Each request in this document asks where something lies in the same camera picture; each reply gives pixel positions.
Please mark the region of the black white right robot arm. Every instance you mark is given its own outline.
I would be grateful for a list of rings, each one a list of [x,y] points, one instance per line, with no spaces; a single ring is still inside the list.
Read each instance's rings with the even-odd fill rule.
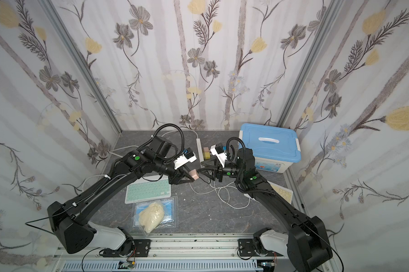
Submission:
[[[311,272],[333,257],[323,221],[310,218],[280,196],[256,169],[251,149],[241,148],[231,162],[213,158],[201,164],[199,172],[213,181],[234,178],[240,192],[262,204],[286,228],[286,233],[271,228],[257,231],[252,240],[255,255],[284,256],[298,272]]]

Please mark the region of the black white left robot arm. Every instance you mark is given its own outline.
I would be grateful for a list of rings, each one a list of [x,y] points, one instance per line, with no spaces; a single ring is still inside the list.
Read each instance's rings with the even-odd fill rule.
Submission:
[[[109,228],[91,222],[93,215],[112,197],[147,173],[167,177],[171,185],[193,182],[186,167],[196,157],[190,148],[177,148],[163,137],[153,136],[143,146],[117,160],[110,172],[78,196],[64,204],[54,202],[48,207],[51,230],[65,251],[76,254],[96,247],[107,249],[106,257],[126,257],[136,248],[134,239],[123,228]]]

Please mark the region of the white power strip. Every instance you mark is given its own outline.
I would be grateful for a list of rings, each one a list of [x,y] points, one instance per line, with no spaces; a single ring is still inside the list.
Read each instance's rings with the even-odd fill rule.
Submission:
[[[196,143],[197,143],[199,160],[200,160],[200,163],[202,163],[204,161],[204,155],[203,155],[201,140],[199,138],[197,138]]]

